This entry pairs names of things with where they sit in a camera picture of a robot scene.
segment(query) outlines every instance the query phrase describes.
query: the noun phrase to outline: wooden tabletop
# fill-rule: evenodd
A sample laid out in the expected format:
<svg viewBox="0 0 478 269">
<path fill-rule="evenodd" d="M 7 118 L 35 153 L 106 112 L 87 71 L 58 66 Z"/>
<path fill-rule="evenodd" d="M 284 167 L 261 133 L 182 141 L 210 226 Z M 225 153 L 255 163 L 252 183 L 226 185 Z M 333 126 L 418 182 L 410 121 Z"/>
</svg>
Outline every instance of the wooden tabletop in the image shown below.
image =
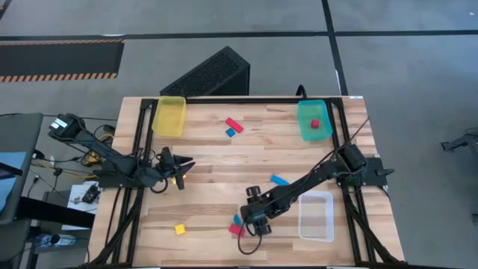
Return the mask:
<svg viewBox="0 0 478 269">
<path fill-rule="evenodd" d="M 131 152 L 140 100 L 140 97 L 126 97 L 122 102 L 113 142 L 114 149 L 122 154 Z M 366 120 L 367 110 L 363 99 L 344 97 L 343 100 L 352 134 Z M 224 121 L 228 117 L 244 127 L 244 131 L 233 138 L 225 133 L 229 127 Z M 337 111 L 335 119 L 342 141 Z M 146 136 L 146 124 L 143 136 Z M 377 153 L 369 123 L 354 142 L 365 155 Z M 156 152 L 163 146 L 171 148 L 174 154 L 193 157 L 196 166 L 187 174 L 183 191 L 175 185 L 170 185 L 163 194 L 145 191 L 134 266 L 354 264 L 341 189 L 335 180 L 315 188 L 328 191 L 334 197 L 335 240 L 331 243 L 299 237 L 297 203 L 289 212 L 270 221 L 272 234 L 264 236 L 259 250 L 250 256 L 238 251 L 237 239 L 228 231 L 234 214 L 246 204 L 246 188 L 259 185 L 265 192 L 275 186 L 270 182 L 272 174 L 292 182 L 333 150 L 331 138 L 315 142 L 301 138 L 297 104 L 187 105 L 180 138 L 153 137 L 152 148 Z M 392 255 L 403 259 L 388 198 L 377 187 L 363 187 L 362 191 L 371 229 Z M 108 189 L 101 194 L 90 239 L 92 257 L 105 245 L 116 192 Z M 122 194 L 119 197 L 113 231 L 120 215 Z M 179 224 L 186 227 L 183 235 L 175 233 L 174 227 Z M 363 235 L 360 228 L 357 230 L 362 259 L 367 260 Z M 123 239 L 120 261 L 125 260 L 128 238 L 129 231 Z M 241 244 L 245 250 L 251 250 L 257 241 L 246 236 Z"/>
</svg>

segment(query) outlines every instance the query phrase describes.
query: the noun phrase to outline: black floor mat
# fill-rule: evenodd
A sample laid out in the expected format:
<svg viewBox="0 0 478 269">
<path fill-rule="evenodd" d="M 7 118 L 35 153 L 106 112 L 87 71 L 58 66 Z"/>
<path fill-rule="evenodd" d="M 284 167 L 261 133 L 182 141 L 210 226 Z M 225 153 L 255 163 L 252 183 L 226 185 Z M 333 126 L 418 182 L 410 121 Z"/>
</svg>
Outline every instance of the black floor mat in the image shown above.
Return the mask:
<svg viewBox="0 0 478 269">
<path fill-rule="evenodd" d="M 116 78 L 124 40 L 0 43 L 0 82 Z"/>
</svg>

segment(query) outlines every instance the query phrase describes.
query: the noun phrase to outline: yellow block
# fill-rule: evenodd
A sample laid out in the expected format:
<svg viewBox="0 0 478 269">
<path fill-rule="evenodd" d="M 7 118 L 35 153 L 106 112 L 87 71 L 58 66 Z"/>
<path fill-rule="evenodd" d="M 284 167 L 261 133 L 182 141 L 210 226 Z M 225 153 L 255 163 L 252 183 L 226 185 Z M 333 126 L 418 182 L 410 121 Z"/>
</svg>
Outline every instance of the yellow block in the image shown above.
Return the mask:
<svg viewBox="0 0 478 269">
<path fill-rule="evenodd" d="M 182 235 L 186 232 L 186 228 L 184 227 L 184 224 L 179 224 L 175 228 L 176 228 L 177 235 Z"/>
</svg>

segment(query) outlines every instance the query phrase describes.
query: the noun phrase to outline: table leg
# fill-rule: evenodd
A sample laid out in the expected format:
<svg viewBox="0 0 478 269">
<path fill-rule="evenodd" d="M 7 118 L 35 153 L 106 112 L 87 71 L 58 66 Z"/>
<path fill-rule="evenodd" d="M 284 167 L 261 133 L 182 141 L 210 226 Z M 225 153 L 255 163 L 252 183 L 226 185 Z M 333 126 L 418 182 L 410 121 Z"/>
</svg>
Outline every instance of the table leg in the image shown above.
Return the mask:
<svg viewBox="0 0 478 269">
<path fill-rule="evenodd" d="M 16 217 L 45 220 L 66 225 L 91 228 L 95 215 L 47 202 L 20 197 Z"/>
</svg>

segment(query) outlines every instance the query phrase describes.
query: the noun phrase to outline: transparent container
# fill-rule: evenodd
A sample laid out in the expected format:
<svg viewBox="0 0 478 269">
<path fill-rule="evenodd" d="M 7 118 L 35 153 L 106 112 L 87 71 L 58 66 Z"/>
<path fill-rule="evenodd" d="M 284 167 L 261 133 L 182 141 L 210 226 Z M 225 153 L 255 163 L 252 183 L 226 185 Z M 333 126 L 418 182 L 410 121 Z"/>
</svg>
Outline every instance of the transparent container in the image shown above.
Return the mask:
<svg viewBox="0 0 478 269">
<path fill-rule="evenodd" d="M 300 101 L 297 105 L 297 118 L 305 141 L 324 140 L 332 134 L 329 114 L 323 100 Z M 319 120 L 319 128 L 311 127 L 312 120 Z"/>
<path fill-rule="evenodd" d="M 178 137 L 182 134 L 186 116 L 186 99 L 180 96 L 159 98 L 152 129 L 157 135 Z"/>
<path fill-rule="evenodd" d="M 299 236 L 334 241 L 334 197 L 327 191 L 308 191 L 299 197 Z"/>
</svg>

